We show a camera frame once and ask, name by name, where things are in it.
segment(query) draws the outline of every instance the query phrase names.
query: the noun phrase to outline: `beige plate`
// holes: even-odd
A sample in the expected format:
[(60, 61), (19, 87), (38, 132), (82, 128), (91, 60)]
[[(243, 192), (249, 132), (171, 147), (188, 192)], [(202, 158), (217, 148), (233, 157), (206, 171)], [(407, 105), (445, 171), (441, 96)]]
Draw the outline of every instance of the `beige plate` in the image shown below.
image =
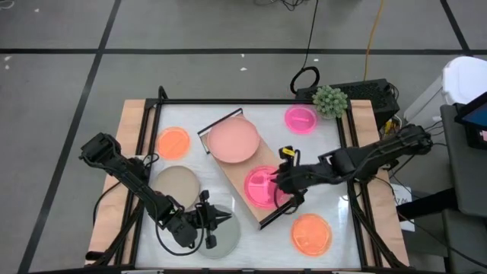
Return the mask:
[(168, 167), (161, 171), (151, 187), (154, 191), (172, 196), (185, 209), (191, 207), (199, 195), (198, 177), (183, 166)]

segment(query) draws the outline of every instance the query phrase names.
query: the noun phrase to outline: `white table surface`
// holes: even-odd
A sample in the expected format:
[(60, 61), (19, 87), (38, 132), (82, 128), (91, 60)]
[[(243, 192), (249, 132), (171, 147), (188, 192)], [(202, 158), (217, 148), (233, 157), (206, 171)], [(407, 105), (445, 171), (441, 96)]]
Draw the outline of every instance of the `white table surface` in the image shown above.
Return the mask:
[[(346, 183), (313, 186), (305, 195), (305, 203), (293, 215), (282, 215), (258, 231), (255, 218), (239, 196), (234, 198), (231, 183), (211, 155), (207, 155), (197, 132), (216, 120), (243, 108), (244, 116), (252, 122), (263, 140), (275, 151), (286, 145), (301, 150), (302, 164), (316, 164), (317, 156), (340, 147), (336, 121), (319, 118), (316, 129), (309, 135), (298, 135), (285, 125), (289, 105), (163, 105), (158, 131), (170, 126), (184, 128), (191, 138), (191, 148), (179, 161), (157, 161), (152, 166), (151, 182), (164, 168), (183, 165), (195, 172), (201, 190), (209, 190), (211, 204), (227, 206), (240, 221), (241, 239), (228, 256), (212, 260), (194, 253), (171, 256), (158, 243), (154, 222), (145, 213), (138, 246), (137, 268), (225, 268), (225, 269), (360, 269), (352, 213), (347, 202)], [(309, 257), (299, 253), (291, 242), (291, 226), (301, 214), (322, 216), (332, 228), (331, 248), (322, 256)], [(163, 242), (175, 252), (187, 252), (167, 231), (160, 233)]]

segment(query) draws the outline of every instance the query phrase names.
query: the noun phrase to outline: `pink divided plate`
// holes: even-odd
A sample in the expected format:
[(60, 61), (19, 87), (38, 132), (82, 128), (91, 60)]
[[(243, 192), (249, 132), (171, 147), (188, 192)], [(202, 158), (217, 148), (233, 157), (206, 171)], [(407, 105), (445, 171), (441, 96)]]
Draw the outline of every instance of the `pink divided plate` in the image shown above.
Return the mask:
[(317, 114), (308, 106), (290, 107), (285, 114), (286, 126), (292, 131), (299, 134), (311, 133), (317, 126)]
[(256, 153), (260, 136), (256, 127), (243, 117), (230, 117), (208, 134), (207, 145), (215, 158), (226, 163), (240, 163)]
[[(275, 178), (272, 174), (277, 168), (273, 166), (259, 166), (252, 169), (245, 178), (245, 195), (256, 207), (261, 209), (275, 209), (274, 191), (277, 184), (271, 180)], [(281, 206), (288, 201), (288, 195), (278, 190), (276, 194), (278, 205)]]

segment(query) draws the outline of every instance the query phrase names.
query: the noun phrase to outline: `black box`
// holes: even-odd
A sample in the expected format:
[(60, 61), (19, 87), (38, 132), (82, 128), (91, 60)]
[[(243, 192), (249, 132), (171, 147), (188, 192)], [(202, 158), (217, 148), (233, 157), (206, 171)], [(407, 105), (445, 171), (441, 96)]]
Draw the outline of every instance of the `black box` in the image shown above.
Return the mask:
[[(392, 87), (386, 79), (331, 84), (330, 87), (339, 88), (349, 96), (350, 100), (370, 100), (377, 129), (382, 128), (399, 111), (399, 105), (392, 93)], [(313, 100), (312, 96), (317, 92), (317, 88), (298, 89), (296, 99)]]

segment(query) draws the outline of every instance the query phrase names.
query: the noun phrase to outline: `wooden edge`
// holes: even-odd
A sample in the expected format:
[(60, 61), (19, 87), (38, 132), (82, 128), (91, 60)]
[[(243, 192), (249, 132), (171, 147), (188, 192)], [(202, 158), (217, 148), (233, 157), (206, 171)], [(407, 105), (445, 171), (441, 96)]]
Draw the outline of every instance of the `wooden edge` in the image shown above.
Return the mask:
[[(151, 129), (152, 129), (152, 123), (154, 121), (154, 115), (155, 115), (155, 108), (151, 108), (149, 110), (149, 117), (147, 119), (148, 127), (147, 127), (147, 130), (145, 132), (145, 136), (144, 136), (144, 145), (142, 147), (142, 155), (148, 154), (149, 143), (151, 141), (151, 134), (152, 134)], [(138, 139), (138, 133), (139, 132), (140, 132), (140, 127), (137, 130), (137, 139)], [(132, 211), (137, 206), (137, 202), (138, 202), (138, 198), (136, 196), (134, 196), (133, 204), (132, 204)], [(134, 239), (134, 231), (135, 231), (135, 225), (132, 226), (132, 229), (130, 229), (129, 233), (127, 234), (127, 238), (126, 238), (125, 246), (124, 246), (124, 251), (123, 251), (122, 264), (128, 264), (130, 261), (130, 253), (132, 251), (132, 242)]]
[[(372, 105), (369, 100), (352, 100), (352, 113), (355, 121), (355, 128), (358, 137), (358, 144), (360, 146), (369, 145), (373, 142), (379, 141), (379, 133), (375, 126), (375, 117), (372, 110)], [(343, 118), (345, 135), (349, 135), (348, 123), (346, 117)], [(380, 170), (377, 177), (389, 182), (388, 174), (385, 170)], [(409, 259), (404, 245), (403, 233), (399, 224), (399, 219), (396, 212), (396, 203), (390, 186), (385, 182), (373, 179), (368, 184), (368, 192), (371, 201), (371, 208), (374, 215), (374, 223), (377, 233), (382, 237), (386, 245), (396, 255), (397, 259), (402, 263), (409, 265)], [(369, 266), (374, 265), (371, 239), (365, 229), (362, 228), (364, 238), (365, 253)], [(383, 265), (389, 266), (387, 261), (382, 258)]]
[[(116, 133), (116, 140), (122, 147), (122, 154), (133, 156), (138, 141), (138, 133), (144, 113), (145, 100), (126, 100), (123, 105), (119, 127)], [(107, 176), (103, 191), (106, 191), (117, 180)], [(100, 202), (97, 221), (91, 235), (90, 251), (105, 251), (120, 231), (123, 210), (127, 197), (127, 189), (123, 186), (117, 187), (110, 194), (106, 195)]]

